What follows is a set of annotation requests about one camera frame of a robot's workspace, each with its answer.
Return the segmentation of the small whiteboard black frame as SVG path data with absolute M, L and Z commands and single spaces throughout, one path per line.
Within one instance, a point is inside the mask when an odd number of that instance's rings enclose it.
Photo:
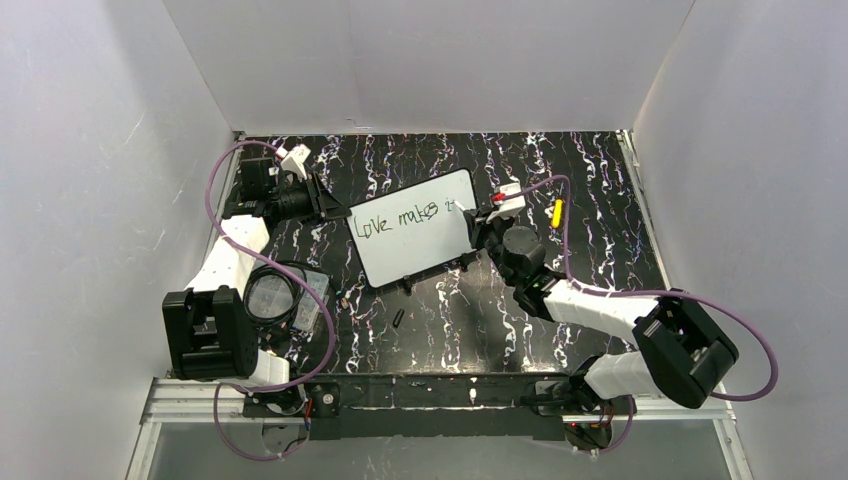
M 463 212 L 453 200 L 466 210 L 477 207 L 466 168 L 350 208 L 346 224 L 370 287 L 389 285 L 472 251 Z

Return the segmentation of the black marker cap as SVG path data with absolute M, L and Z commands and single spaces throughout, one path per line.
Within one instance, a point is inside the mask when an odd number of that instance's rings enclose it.
M 398 327 L 399 327 L 399 325 L 400 325 L 400 323 L 402 322 L 402 320 L 403 320 L 404 316 L 405 316 L 405 310 L 404 310 L 404 309 L 399 309 L 399 310 L 396 312 L 396 314 L 395 314 L 395 316 L 394 316 L 394 318 L 393 318 L 393 320 L 392 320 L 392 326 L 393 326 L 394 328 L 398 328 Z

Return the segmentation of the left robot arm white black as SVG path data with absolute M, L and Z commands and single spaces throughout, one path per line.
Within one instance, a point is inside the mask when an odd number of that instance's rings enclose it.
M 335 220 L 348 214 L 323 182 L 308 172 L 309 150 L 298 145 L 241 165 L 241 183 L 222 215 L 210 216 L 218 233 L 199 272 L 162 302 L 172 371 L 179 380 L 229 383 L 271 392 L 295 385 L 284 358 L 262 349 L 260 335 L 289 328 L 309 298 L 330 315 L 323 292 L 292 264 L 262 255 L 270 233 L 287 220 Z M 262 276 L 278 275 L 293 290 L 292 306 L 276 315 L 248 311 Z

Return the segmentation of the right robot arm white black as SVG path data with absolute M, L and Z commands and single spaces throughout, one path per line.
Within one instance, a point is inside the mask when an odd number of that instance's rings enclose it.
M 545 264 L 536 232 L 491 209 L 463 214 L 473 249 L 485 251 L 529 316 L 604 332 L 633 346 L 596 355 L 560 386 L 558 403 L 589 410 L 627 395 L 663 395 L 697 409 L 739 358 L 736 345 L 695 301 L 677 292 L 592 295 Z

